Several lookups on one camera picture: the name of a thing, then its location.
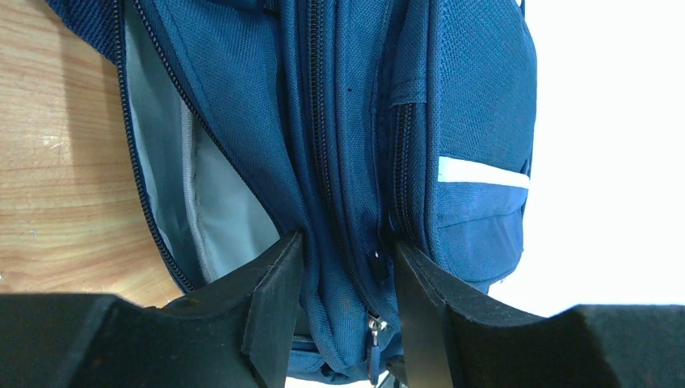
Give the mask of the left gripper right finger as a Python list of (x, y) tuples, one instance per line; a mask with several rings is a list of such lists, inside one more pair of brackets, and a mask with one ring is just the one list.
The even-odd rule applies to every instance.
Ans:
[(409, 386), (620, 386), (584, 309), (542, 318), (476, 290), (411, 243), (395, 252)]

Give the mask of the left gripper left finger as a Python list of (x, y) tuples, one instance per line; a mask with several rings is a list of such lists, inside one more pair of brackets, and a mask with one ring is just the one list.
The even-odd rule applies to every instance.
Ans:
[(303, 237), (162, 308), (101, 297), (72, 387), (281, 387), (303, 275)]

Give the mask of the navy blue backpack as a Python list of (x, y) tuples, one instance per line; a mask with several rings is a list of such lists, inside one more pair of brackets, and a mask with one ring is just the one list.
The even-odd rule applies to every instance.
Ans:
[(304, 238), (288, 375), (403, 353), (394, 244), (486, 293), (523, 253), (536, 49), (523, 1), (52, 1), (118, 69), (146, 221), (178, 286)]

